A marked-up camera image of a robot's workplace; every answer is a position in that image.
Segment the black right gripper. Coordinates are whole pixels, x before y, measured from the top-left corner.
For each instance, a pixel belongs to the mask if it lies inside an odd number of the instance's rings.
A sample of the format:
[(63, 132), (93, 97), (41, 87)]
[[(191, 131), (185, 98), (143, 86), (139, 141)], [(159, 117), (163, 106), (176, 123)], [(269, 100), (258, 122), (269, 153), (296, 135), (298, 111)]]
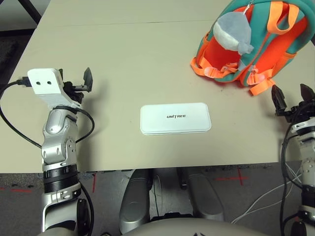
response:
[(287, 123), (300, 123), (309, 120), (315, 116), (315, 92), (312, 88), (305, 84), (300, 84), (300, 91), (303, 101), (298, 106), (293, 106), (286, 111), (285, 96), (282, 90), (273, 85), (271, 89), (271, 96), (274, 106), (276, 108), (275, 115), (278, 117), (285, 117)]

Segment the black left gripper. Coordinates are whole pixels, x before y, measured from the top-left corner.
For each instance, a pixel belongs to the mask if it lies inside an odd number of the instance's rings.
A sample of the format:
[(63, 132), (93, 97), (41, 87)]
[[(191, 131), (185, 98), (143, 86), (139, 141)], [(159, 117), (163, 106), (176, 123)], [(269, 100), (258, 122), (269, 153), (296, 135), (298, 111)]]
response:
[[(63, 69), (59, 69), (59, 73), (61, 75), (61, 79), (63, 80)], [(72, 82), (65, 82), (63, 84), (63, 90), (66, 95), (73, 101), (82, 104), (82, 100), (84, 98), (83, 92), (92, 91), (93, 87), (93, 76), (89, 67), (84, 72), (83, 76), (84, 85), (74, 86)]]

